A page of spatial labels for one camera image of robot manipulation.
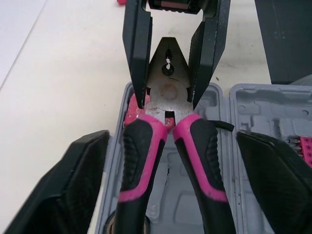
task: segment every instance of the pink and black handle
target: pink and black handle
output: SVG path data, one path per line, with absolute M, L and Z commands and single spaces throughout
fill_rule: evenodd
M 145 212 L 167 134 L 166 127 L 149 115 L 141 115 L 124 128 L 125 162 L 114 234 L 143 234 Z
M 193 114 L 173 130 L 176 147 L 192 182 L 206 234 L 235 234 L 217 151 L 217 129 Z

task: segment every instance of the tool case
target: tool case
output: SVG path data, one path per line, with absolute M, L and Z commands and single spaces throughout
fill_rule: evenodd
M 106 156 L 106 180 L 96 234 L 103 233 L 106 220 L 116 209 L 124 160 L 123 122 L 133 93 L 129 83 Z M 249 184 L 236 132 L 249 130 L 284 141 L 312 136 L 312 86 L 238 84 L 230 90 L 229 97 L 224 97 L 221 88 L 211 83 L 195 113 L 207 120 L 221 120 L 235 126 L 232 133 L 218 129 L 218 156 L 237 233 L 273 234 Z M 160 159 L 146 216 L 151 234 L 204 233 L 197 199 L 172 133 L 168 134 Z

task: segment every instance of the pliers cutting edge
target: pliers cutting edge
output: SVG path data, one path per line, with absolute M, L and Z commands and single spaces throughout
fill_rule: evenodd
M 114 234 L 142 234 L 146 208 L 167 139 L 165 117 L 175 117 L 173 137 L 192 182 L 206 234 L 234 234 L 235 226 L 221 178 L 215 126 L 194 114 L 187 101 L 190 76 L 175 38 L 162 38 L 149 66 L 151 101 L 123 132 L 124 172 Z

